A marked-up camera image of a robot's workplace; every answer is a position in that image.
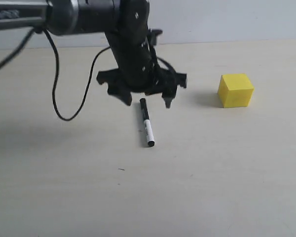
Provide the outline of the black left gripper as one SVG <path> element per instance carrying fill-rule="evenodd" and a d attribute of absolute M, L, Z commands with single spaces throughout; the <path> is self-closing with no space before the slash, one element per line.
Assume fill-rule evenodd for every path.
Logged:
<path fill-rule="evenodd" d="M 111 0 L 107 7 L 111 28 L 105 36 L 116 60 L 116 69 L 99 71 L 99 85 L 107 93 L 131 106 L 131 92 L 146 96 L 161 94 L 167 109 L 175 99 L 178 86 L 186 89 L 187 74 L 156 57 L 152 32 L 148 27 L 150 3 L 147 0 Z"/>

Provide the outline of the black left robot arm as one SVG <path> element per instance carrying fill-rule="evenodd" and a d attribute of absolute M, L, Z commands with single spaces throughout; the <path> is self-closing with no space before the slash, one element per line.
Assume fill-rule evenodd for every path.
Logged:
<path fill-rule="evenodd" d="M 31 28 L 47 36 L 104 33 L 118 67 L 97 74 L 108 94 L 126 105 L 132 93 L 161 94 L 167 108 L 186 74 L 166 64 L 154 46 L 160 29 L 148 27 L 147 0 L 0 0 L 0 30 Z"/>

